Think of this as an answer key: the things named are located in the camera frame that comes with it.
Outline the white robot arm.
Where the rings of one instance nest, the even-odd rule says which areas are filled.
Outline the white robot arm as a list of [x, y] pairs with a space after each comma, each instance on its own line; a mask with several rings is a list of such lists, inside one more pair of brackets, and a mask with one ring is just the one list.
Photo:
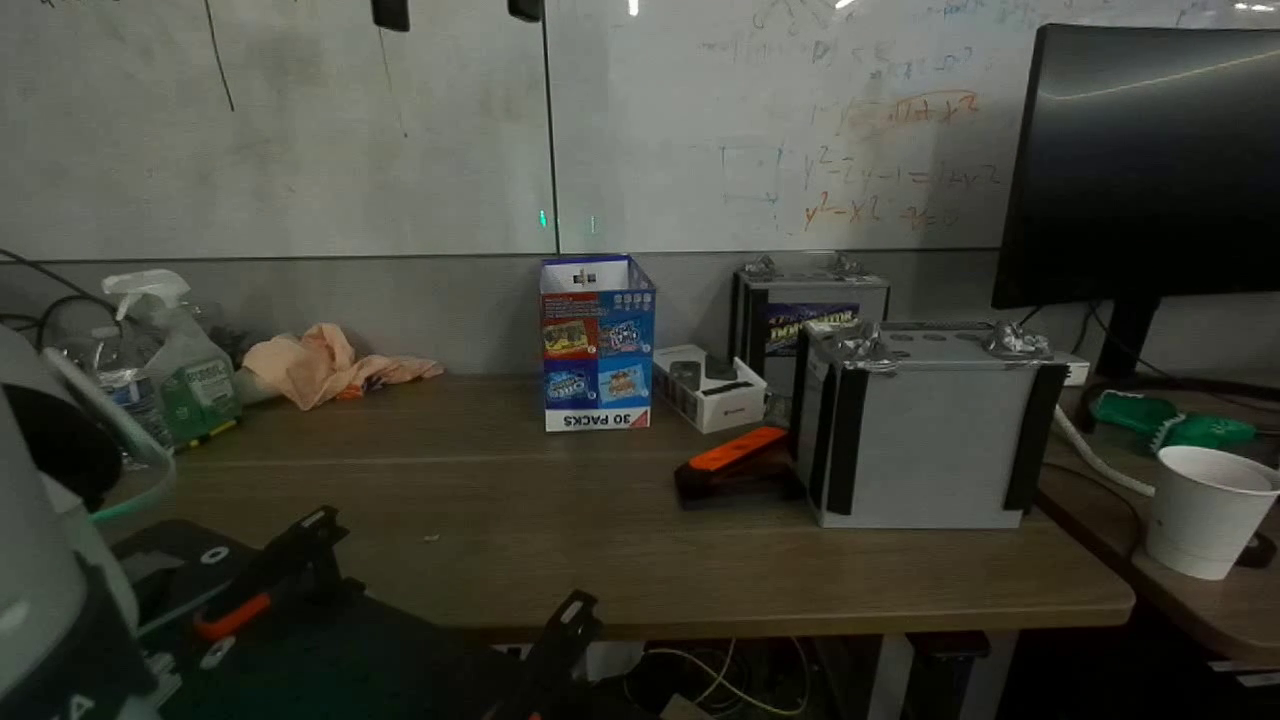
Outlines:
[[133, 640], [126, 596], [84, 559], [56, 512], [8, 393], [58, 400], [48, 361], [0, 333], [0, 718], [162, 720], [159, 679]]

